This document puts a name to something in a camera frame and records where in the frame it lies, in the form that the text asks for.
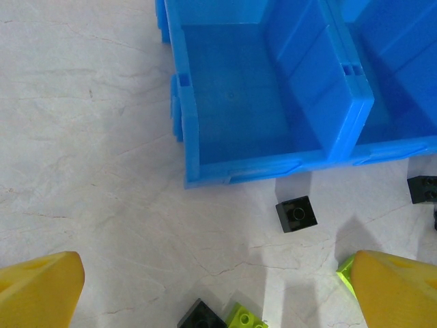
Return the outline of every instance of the lime green lego brick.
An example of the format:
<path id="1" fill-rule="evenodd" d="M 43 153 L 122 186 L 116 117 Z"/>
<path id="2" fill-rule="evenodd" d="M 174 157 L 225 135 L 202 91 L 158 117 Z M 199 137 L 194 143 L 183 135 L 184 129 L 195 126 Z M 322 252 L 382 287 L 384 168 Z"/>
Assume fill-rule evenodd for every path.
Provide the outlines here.
<path id="1" fill-rule="evenodd" d="M 235 304 L 225 322 L 228 328 L 268 328 L 267 324 L 239 303 Z"/>
<path id="2" fill-rule="evenodd" d="M 354 287 L 352 287 L 352 280 L 350 279 L 350 271 L 354 264 L 355 254 L 350 256 L 337 270 L 337 274 L 341 281 L 348 287 L 348 290 L 355 296 Z"/>

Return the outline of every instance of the white marble surface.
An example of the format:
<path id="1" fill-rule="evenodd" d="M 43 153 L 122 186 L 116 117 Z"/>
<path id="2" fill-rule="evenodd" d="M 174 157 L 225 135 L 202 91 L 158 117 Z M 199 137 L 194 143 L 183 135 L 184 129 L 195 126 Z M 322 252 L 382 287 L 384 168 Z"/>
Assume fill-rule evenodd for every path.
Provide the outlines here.
<path id="1" fill-rule="evenodd" d="M 272 328 L 365 327 L 339 260 L 437 264 L 406 184 L 436 157 L 183 190 L 152 0 L 3 0 L 0 55 L 0 265 L 78 251 L 72 327 L 175 327 L 197 297 Z M 306 194 L 319 225 L 282 233 L 274 205 Z"/>

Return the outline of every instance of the storage bin compartment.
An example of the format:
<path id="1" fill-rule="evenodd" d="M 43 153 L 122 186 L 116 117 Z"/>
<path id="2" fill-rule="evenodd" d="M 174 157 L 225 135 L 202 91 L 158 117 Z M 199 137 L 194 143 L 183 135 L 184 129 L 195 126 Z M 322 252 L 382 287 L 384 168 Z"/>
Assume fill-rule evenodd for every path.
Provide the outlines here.
<path id="1" fill-rule="evenodd" d="M 437 1 L 339 5 L 375 96 L 351 162 L 437 152 Z"/>
<path id="2" fill-rule="evenodd" d="M 273 178 L 350 155 L 373 95 L 334 1 L 165 7 L 187 187 Z"/>

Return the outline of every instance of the lego stud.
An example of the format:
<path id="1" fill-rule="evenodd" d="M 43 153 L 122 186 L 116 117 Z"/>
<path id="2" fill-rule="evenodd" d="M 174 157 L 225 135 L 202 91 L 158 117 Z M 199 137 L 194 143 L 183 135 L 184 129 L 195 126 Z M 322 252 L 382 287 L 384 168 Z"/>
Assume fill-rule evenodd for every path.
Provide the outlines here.
<path id="1" fill-rule="evenodd" d="M 434 179 L 428 177 L 423 179 L 424 186 L 432 186 L 434 184 Z"/>
<path id="2" fill-rule="evenodd" d="M 241 322 L 241 324 L 242 325 L 248 325 L 248 323 L 249 323 L 249 316 L 246 314 L 246 313 L 243 313 L 241 316 L 240 316 L 240 322 Z"/>
<path id="3" fill-rule="evenodd" d="M 305 211 L 300 207 L 295 208 L 293 210 L 293 217 L 298 221 L 303 220 L 305 218 Z"/>
<path id="4" fill-rule="evenodd" d="M 427 200 L 432 200 L 434 198 L 437 198 L 437 192 L 435 192 L 435 191 L 427 191 L 425 193 L 425 197 L 426 197 Z"/>

